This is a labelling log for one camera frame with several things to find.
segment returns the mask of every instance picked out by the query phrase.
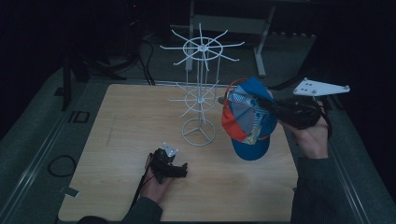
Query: white plastic bracket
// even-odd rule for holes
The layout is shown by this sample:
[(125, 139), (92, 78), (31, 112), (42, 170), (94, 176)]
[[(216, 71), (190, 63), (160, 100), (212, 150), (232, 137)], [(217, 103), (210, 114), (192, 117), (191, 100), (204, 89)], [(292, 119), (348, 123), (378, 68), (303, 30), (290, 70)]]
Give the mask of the white plastic bracket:
[(348, 85), (337, 86), (304, 78), (304, 80), (294, 89), (293, 94), (305, 96), (321, 96), (349, 92), (349, 90), (350, 88)]
[(171, 146), (169, 146), (166, 143), (163, 143), (163, 147), (164, 147), (164, 150), (166, 151), (166, 155), (169, 158), (175, 156), (178, 153), (178, 149), (177, 148), (171, 147)]

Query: white wire rack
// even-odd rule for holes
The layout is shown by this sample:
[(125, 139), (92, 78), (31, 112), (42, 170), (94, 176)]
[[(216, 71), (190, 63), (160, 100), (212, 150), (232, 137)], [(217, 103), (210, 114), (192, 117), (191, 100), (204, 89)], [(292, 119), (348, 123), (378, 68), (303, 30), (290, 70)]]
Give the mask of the white wire rack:
[[(187, 110), (180, 117), (184, 117), (190, 111), (194, 111), (198, 114), (197, 118), (187, 120), (181, 130), (182, 136), (186, 142), (193, 146), (205, 146), (210, 144), (216, 136), (216, 128), (212, 122), (205, 118), (205, 112), (212, 109), (216, 105), (217, 100), (217, 87), (219, 83), (219, 67), (220, 59), (225, 58), (232, 62), (237, 62), (239, 59), (233, 59), (222, 55), (224, 48), (238, 47), (243, 45), (245, 42), (234, 44), (234, 45), (222, 45), (218, 39), (223, 35), (227, 34), (227, 31), (215, 38), (202, 36), (201, 24), (199, 24), (200, 36), (187, 39), (181, 35), (178, 35), (172, 30), (174, 35), (184, 39), (186, 42), (182, 47), (163, 49), (181, 49), (185, 54), (185, 58), (174, 65), (180, 65), (186, 62), (188, 59), (192, 59), (197, 62), (197, 77), (196, 83), (192, 84), (189, 82), (189, 72), (186, 70), (186, 84), (185, 86), (177, 85), (186, 92), (184, 99), (168, 99), (169, 101), (180, 101), (184, 102), (187, 106)], [(216, 66), (216, 81), (214, 84), (208, 84), (209, 76), (209, 62), (217, 59)]]

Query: sleeve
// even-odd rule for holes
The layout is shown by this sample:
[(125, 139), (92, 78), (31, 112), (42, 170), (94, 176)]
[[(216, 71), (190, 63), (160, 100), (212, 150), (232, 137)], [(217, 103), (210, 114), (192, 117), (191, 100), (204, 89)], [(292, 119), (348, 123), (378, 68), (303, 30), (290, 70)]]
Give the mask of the sleeve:
[(298, 161), (290, 223), (348, 223), (347, 197), (332, 159)]
[(134, 207), (126, 214), (122, 224), (147, 224), (160, 223), (163, 210), (149, 198), (141, 197)]

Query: left hand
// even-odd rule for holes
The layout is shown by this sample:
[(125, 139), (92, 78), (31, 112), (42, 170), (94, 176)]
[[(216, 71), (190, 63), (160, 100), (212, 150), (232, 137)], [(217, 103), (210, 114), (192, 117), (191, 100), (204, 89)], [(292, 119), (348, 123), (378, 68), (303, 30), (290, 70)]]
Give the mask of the left hand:
[[(152, 158), (148, 156), (146, 161), (146, 168), (149, 165)], [(150, 198), (155, 203), (160, 203), (165, 195), (165, 192), (168, 190), (171, 183), (174, 181), (174, 178), (166, 177), (162, 184), (160, 184), (152, 173), (151, 168), (148, 168), (148, 172), (146, 174), (146, 178), (144, 183), (146, 183), (142, 189), (140, 190), (140, 197)]]

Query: right hand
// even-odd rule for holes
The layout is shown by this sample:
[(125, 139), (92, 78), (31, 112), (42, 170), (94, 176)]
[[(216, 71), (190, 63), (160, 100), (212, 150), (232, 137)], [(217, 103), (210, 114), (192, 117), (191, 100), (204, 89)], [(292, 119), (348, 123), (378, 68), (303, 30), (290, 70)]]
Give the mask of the right hand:
[(284, 128), (290, 130), (294, 136), (294, 141), (300, 147), (303, 155), (308, 159), (329, 158), (328, 152), (328, 124), (323, 117), (320, 117), (314, 127), (298, 130), (287, 123), (278, 121)]

